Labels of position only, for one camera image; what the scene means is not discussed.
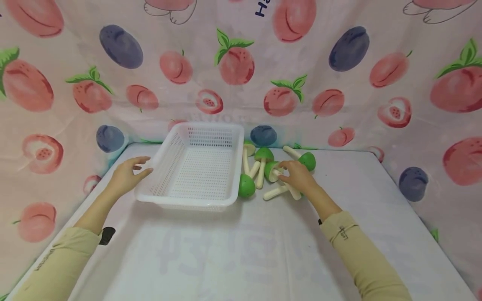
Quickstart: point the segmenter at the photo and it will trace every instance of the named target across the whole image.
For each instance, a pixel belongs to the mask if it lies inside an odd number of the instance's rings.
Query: white plastic basket
[[[224,211],[238,198],[244,128],[185,122],[175,125],[134,190],[141,202],[171,209]]]

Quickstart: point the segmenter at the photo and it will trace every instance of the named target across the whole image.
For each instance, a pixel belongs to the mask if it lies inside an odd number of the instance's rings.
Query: sleeve cuff
[[[93,254],[102,238],[92,231],[82,228],[67,228],[62,237],[52,246],[53,249],[71,249],[77,252]]]
[[[342,211],[330,215],[323,224],[320,225],[320,229],[326,238],[333,243],[337,236],[345,235],[345,231],[354,226],[358,225],[351,214],[348,211]]]

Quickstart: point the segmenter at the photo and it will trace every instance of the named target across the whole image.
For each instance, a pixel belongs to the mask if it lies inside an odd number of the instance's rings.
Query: cartoon bunny print
[[[186,23],[198,0],[146,0],[144,10],[152,16],[169,16],[174,24]]]
[[[405,5],[403,13],[410,16],[424,14],[424,23],[438,24],[460,15],[475,2],[477,0],[413,0]]]

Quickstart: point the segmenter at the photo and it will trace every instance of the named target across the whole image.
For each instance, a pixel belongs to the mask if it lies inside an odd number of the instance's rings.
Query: hand
[[[150,157],[135,157],[119,164],[114,171],[112,178],[107,184],[105,191],[108,191],[116,198],[123,196],[133,190],[145,177],[150,175],[152,168],[143,170],[139,174],[134,174],[133,170],[141,170],[139,164],[145,164]]]
[[[319,187],[306,166],[300,162],[283,161],[280,163],[279,167],[288,170],[290,176],[279,175],[278,179],[298,189],[304,195],[307,195],[310,190]]]

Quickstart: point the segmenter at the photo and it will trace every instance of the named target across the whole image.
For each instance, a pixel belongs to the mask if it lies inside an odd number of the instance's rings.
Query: beige sleeve
[[[395,269],[346,212],[320,226],[348,268],[363,301],[411,301]]]
[[[66,301],[101,236],[81,228],[67,228],[13,301]]]

